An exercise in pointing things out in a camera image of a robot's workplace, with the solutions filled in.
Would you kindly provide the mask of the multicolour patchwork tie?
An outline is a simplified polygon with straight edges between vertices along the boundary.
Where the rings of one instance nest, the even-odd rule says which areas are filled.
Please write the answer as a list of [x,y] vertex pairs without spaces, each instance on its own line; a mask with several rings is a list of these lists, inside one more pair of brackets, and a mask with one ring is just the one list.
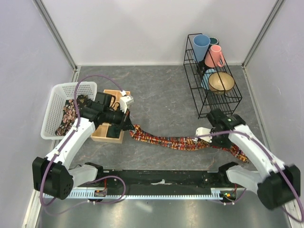
[[166,148],[171,148],[181,151],[197,151],[205,148],[216,148],[231,153],[234,157],[244,163],[250,163],[249,158],[240,150],[238,146],[232,144],[230,147],[225,148],[222,146],[212,145],[203,139],[193,139],[191,137],[162,137],[152,135],[140,128],[140,125],[135,124],[134,129],[129,131],[132,139],[154,144]]

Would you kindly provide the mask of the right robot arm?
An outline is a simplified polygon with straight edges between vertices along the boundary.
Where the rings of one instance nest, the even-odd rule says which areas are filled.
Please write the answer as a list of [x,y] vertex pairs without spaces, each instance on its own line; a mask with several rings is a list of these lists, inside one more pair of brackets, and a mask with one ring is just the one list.
[[267,209],[276,209],[301,196],[301,172],[273,155],[251,132],[237,114],[225,115],[220,109],[207,114],[212,125],[211,145],[224,149],[237,146],[255,166],[256,172],[234,162],[219,168],[218,183],[228,187],[238,184],[255,193]]

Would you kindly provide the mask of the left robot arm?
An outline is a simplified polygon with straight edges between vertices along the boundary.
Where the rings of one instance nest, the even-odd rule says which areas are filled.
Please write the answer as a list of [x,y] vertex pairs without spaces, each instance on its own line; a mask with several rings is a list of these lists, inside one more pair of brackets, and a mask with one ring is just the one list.
[[91,162],[79,168],[70,164],[91,134],[102,124],[115,126],[119,132],[133,130],[129,106],[134,102],[131,95],[122,96],[116,109],[111,107],[112,96],[98,92],[94,100],[78,104],[77,118],[58,146],[44,158],[37,157],[32,163],[34,189],[41,194],[64,200],[75,187],[90,183],[99,187],[104,182],[102,167]]

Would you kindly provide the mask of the rolled dark green tie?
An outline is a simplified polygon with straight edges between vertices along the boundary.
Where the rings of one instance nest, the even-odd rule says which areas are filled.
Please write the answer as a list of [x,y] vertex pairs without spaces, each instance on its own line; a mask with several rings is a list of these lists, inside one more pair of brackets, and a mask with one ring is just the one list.
[[120,129],[116,125],[110,125],[108,127],[108,130],[107,130],[107,133],[106,133],[106,137],[107,138],[119,139],[121,132],[122,132],[122,129]]

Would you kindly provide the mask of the wooden compartment box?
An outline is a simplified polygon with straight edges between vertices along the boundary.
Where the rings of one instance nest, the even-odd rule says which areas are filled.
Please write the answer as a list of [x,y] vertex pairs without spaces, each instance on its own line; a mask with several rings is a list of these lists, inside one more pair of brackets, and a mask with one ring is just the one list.
[[[115,97],[115,102],[113,98],[111,100],[112,105],[119,102],[119,99],[122,96],[120,90],[104,89],[103,92],[107,94],[111,94]],[[91,134],[91,139],[95,142],[121,144],[124,138],[123,137],[124,131],[120,131],[119,136],[117,135],[115,137],[111,137],[111,136],[114,136],[114,126],[112,126],[109,123],[103,123]]]

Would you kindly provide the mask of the black gold patterned tie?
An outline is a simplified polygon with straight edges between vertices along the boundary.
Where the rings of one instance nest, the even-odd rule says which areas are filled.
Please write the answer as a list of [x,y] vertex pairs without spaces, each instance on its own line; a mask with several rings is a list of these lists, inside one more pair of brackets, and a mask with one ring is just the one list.
[[76,98],[78,110],[81,111],[88,104],[88,95],[79,95]]

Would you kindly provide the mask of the floral black pink tie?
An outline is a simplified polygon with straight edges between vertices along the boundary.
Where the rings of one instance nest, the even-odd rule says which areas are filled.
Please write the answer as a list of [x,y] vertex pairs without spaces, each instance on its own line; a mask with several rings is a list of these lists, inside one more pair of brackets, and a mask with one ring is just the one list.
[[76,108],[73,99],[66,100],[63,107],[63,117],[59,127],[55,131],[56,136],[65,136],[71,129],[77,118]]

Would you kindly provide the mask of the wooden bowl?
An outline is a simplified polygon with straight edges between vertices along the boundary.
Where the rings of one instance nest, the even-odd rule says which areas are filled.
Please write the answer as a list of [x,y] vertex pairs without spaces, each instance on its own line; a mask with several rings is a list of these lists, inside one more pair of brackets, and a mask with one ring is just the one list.
[[216,72],[209,77],[209,89],[216,94],[229,92],[234,86],[234,78],[226,72]]

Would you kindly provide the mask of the light blue cup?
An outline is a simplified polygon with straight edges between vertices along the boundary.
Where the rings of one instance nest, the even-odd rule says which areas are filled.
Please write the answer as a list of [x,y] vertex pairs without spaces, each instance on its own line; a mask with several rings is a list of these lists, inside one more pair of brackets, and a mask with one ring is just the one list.
[[201,80],[201,87],[204,88],[205,90],[209,90],[209,77],[215,73],[216,70],[211,68],[205,71],[202,80]]

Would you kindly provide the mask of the white plastic basket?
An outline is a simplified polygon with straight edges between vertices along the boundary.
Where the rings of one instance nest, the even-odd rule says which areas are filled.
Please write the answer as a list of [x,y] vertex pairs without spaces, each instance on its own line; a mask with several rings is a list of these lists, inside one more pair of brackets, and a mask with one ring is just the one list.
[[[77,82],[58,84],[52,88],[46,108],[41,137],[45,140],[61,140],[62,136],[56,136],[55,131],[59,127],[63,117],[63,107],[66,100],[74,98]],[[83,81],[77,87],[76,95],[87,95],[94,100],[97,93],[97,83]]]

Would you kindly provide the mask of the pink mug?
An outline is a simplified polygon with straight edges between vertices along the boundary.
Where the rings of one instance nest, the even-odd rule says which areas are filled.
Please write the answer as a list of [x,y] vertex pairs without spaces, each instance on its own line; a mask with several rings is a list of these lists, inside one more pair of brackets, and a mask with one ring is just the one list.
[[209,48],[205,58],[205,65],[211,68],[223,67],[225,65],[225,59],[222,53],[221,46],[212,45]]

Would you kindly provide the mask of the dark green cup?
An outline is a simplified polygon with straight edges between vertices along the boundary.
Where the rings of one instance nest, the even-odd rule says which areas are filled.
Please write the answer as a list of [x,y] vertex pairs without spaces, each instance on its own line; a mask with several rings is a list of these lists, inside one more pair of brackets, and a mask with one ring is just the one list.
[[219,40],[215,37],[210,37],[210,45],[219,45]]

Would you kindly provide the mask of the blue plastic cup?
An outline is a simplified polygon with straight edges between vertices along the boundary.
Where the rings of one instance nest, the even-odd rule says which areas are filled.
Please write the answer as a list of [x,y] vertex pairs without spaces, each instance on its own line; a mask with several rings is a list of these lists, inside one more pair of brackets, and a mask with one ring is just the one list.
[[193,39],[193,51],[196,62],[201,62],[210,45],[210,38],[206,35],[196,35]]

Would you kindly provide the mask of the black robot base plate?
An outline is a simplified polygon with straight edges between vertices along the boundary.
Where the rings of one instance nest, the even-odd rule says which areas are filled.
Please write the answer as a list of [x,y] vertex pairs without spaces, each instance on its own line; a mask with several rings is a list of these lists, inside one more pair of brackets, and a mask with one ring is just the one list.
[[240,190],[241,185],[224,180],[217,171],[191,170],[103,170],[97,177],[115,176],[105,181],[85,183],[80,187],[106,187],[109,193],[120,195],[123,184],[126,184],[126,193],[149,194],[209,194],[212,188]]

